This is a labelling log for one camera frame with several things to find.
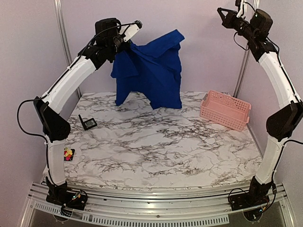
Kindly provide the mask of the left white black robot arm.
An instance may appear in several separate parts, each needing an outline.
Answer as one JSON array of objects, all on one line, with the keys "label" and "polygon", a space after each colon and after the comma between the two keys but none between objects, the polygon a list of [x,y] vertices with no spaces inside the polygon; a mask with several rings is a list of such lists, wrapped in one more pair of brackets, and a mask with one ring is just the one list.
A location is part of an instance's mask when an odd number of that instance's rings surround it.
[{"label": "left white black robot arm", "polygon": [[107,18],[96,22],[95,36],[42,97],[34,101],[46,138],[46,180],[50,187],[56,187],[51,195],[60,205],[67,205],[71,200],[70,194],[61,188],[66,184],[63,150],[71,127],[60,112],[82,82],[105,62],[113,62],[142,26],[139,20],[121,24],[116,18]]}]

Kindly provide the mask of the blue printed t-shirt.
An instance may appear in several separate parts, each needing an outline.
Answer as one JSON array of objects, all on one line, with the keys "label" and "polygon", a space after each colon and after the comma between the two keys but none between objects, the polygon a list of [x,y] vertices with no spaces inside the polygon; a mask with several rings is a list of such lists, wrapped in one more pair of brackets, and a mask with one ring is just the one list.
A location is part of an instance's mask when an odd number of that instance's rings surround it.
[{"label": "blue printed t-shirt", "polygon": [[130,44],[117,54],[111,77],[116,79],[116,105],[124,103],[131,92],[144,94],[152,109],[180,109],[180,43],[184,36],[173,30],[146,45]]}]

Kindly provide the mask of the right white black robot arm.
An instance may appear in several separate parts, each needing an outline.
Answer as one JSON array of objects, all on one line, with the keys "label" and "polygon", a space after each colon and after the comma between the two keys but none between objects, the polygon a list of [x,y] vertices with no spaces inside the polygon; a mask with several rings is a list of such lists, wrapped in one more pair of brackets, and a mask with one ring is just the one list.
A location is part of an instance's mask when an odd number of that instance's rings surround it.
[{"label": "right white black robot arm", "polygon": [[292,141],[293,131],[303,118],[303,101],[282,65],[277,45],[268,37],[273,24],[271,16],[256,9],[247,21],[243,17],[243,4],[237,7],[237,10],[217,9],[222,25],[247,40],[249,50],[268,76],[279,103],[279,111],[266,121],[267,145],[261,165],[250,183],[254,189],[245,195],[246,204],[255,206],[263,199],[260,188],[272,185],[284,147]]}]

